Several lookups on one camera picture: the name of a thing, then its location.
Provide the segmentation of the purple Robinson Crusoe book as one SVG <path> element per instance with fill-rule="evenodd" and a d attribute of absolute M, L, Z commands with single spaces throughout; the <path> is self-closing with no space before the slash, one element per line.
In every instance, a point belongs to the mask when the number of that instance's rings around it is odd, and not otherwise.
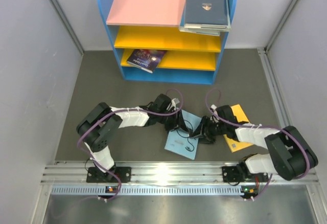
<path fill-rule="evenodd" d="M 152 74 L 166 53 L 167 50 L 136 49 L 127 58 L 127 63 Z"/>

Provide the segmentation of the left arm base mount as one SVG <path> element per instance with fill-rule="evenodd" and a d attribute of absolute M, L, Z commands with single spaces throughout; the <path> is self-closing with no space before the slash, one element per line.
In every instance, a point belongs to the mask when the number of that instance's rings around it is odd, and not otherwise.
<path fill-rule="evenodd" d="M 128 183 L 131 180 L 131 167 L 116 167 L 114 174 L 122 183 Z M 90 167 L 87 173 L 87 183 L 117 183 L 118 180 L 108 172 L 102 172 L 97 167 Z"/>

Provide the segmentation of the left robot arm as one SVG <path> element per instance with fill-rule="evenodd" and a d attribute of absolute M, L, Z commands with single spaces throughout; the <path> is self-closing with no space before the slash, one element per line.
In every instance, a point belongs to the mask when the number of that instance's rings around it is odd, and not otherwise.
<path fill-rule="evenodd" d="M 181 129 L 191 133 L 177 104 L 177 99 L 171 99 L 165 94 L 158 95 L 147 105 L 132 108 L 116 108 L 105 102 L 99 103 L 77 126 L 80 136 L 78 147 L 85 145 L 86 152 L 98 169 L 98 176 L 109 182 L 115 177 L 115 162 L 108 143 L 118 129 L 148 127 L 160 123 L 167 132 Z"/>

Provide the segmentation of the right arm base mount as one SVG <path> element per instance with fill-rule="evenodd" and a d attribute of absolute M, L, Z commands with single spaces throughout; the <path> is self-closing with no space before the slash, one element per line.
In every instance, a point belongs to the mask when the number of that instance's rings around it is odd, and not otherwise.
<path fill-rule="evenodd" d="M 268 175 L 264 173 L 251 174 L 245 172 L 240 166 L 223 166 L 222 177 L 224 183 L 235 185 L 236 183 L 265 183 Z"/>

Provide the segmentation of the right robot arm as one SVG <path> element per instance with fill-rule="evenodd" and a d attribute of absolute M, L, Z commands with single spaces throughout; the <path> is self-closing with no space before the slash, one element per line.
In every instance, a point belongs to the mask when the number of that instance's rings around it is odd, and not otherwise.
<path fill-rule="evenodd" d="M 318 165 L 318 157 L 294 126 L 278 129 L 238 121 L 229 105 L 210 108 L 211 116 L 202 117 L 191 134 L 193 138 L 213 143 L 216 136 L 226 136 L 238 143 L 250 143 L 266 149 L 267 154 L 252 154 L 238 166 L 239 177 L 251 181 L 257 173 L 277 174 L 287 181 L 304 177 Z"/>

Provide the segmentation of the light blue book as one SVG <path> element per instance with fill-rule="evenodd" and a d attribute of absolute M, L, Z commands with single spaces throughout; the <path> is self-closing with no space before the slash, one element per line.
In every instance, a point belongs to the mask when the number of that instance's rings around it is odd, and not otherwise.
<path fill-rule="evenodd" d="M 182 110 L 182 115 L 187 128 L 193 132 L 200 124 L 201 118 L 185 110 Z M 168 133 L 165 150 L 187 159 L 194 160 L 196 157 L 198 142 L 198 138 L 189 138 L 187 132 L 178 129 Z"/>

